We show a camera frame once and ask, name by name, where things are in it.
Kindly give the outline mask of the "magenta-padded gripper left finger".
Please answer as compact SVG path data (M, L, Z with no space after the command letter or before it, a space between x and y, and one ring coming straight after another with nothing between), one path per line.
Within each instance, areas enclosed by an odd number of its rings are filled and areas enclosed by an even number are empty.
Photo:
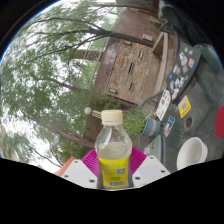
M84 188L97 189L100 165L95 150L91 150L81 160L73 159L62 178Z

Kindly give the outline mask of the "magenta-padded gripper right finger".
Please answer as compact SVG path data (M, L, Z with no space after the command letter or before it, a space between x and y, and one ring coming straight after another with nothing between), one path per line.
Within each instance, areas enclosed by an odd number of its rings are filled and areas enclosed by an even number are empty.
M132 149L129 172L133 188L143 187L170 174L155 156L146 156L137 148Z

